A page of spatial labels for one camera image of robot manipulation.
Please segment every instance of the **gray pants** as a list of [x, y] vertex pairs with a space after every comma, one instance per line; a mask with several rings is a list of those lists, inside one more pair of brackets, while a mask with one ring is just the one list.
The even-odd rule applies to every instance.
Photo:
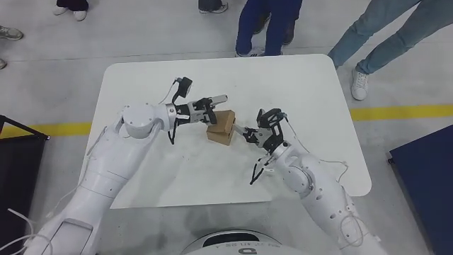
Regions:
[[346, 31], [328, 56], [343, 65], [376, 32], [418, 4], [403, 27], [378, 45], [356, 70], [371, 74], [404, 54], [422, 39], [453, 23], [453, 0], [371, 0], [367, 10]]

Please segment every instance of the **concrete floor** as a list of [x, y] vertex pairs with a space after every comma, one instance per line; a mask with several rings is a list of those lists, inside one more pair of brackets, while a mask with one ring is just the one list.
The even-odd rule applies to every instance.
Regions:
[[[0, 24], [25, 38], [0, 41], [0, 111], [25, 124], [87, 122], [93, 117], [103, 72], [116, 62], [234, 56], [235, 34], [246, 0], [227, 0], [222, 15], [201, 15], [197, 0], [88, 0], [83, 22], [53, 16], [55, 0], [0, 0]], [[370, 0], [304, 0], [294, 42], [285, 54], [327, 53]], [[338, 70], [351, 108], [453, 102], [453, 27], [425, 39], [370, 79], [369, 98], [352, 100], [350, 70], [408, 13], [376, 34]], [[254, 38], [263, 45], [264, 33]], [[452, 124], [453, 118], [356, 122], [373, 187], [356, 198], [370, 229], [389, 254], [426, 255], [423, 241], [386, 153]], [[31, 218], [42, 220], [79, 177], [88, 136], [55, 137], [42, 161]], [[298, 203], [112, 210], [106, 215], [102, 254], [177, 254], [192, 240], [228, 227], [267, 232], [314, 254], [337, 254]]]

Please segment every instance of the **small brown box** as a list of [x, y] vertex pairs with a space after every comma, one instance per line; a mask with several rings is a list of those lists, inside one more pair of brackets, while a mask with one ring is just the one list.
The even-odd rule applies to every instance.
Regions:
[[235, 114], [232, 110], [215, 111], [217, 124], [210, 125], [206, 129], [207, 139], [229, 146], [233, 137], [233, 124]]

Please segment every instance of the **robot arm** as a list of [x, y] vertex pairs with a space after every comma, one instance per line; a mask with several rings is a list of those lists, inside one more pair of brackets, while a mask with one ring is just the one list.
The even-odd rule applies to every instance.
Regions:
[[[180, 88], [177, 94], [185, 96], [187, 91], [181, 93]], [[48, 238], [52, 246], [45, 238], [35, 237], [26, 244], [25, 255], [48, 255], [50, 249], [53, 254], [94, 255], [105, 211], [134, 176], [159, 132], [172, 130], [170, 139], [174, 143], [174, 132], [179, 125], [217, 123], [212, 119], [212, 109], [227, 101], [227, 96], [223, 95], [177, 106], [174, 104], [176, 98], [173, 97], [173, 103], [169, 104], [124, 107], [117, 120], [102, 131], [88, 151], [87, 168], [72, 199], [39, 231], [38, 234]], [[129, 136], [123, 137], [123, 127]]]
[[234, 129], [253, 143], [265, 149], [274, 160], [273, 168], [285, 183], [298, 193], [302, 205], [314, 222], [338, 245], [344, 255], [387, 255], [376, 237], [361, 221], [355, 205], [345, 189], [321, 165], [321, 161], [304, 148], [284, 140], [280, 121], [286, 114], [280, 109], [260, 110], [258, 129]]

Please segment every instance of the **yellow floor line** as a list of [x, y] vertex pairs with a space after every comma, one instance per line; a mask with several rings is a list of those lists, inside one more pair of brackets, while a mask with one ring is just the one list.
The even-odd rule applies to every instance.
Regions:
[[453, 116], [453, 104], [422, 106], [390, 106], [386, 108], [351, 108], [354, 121], [412, 118], [444, 118]]
[[[386, 108], [351, 108], [354, 121], [393, 120], [412, 118], [443, 118], [453, 116], [453, 104], [422, 106], [390, 106]], [[31, 125], [31, 128], [49, 136], [88, 135], [91, 123], [60, 123]], [[0, 139], [27, 135], [23, 130], [5, 126]]]

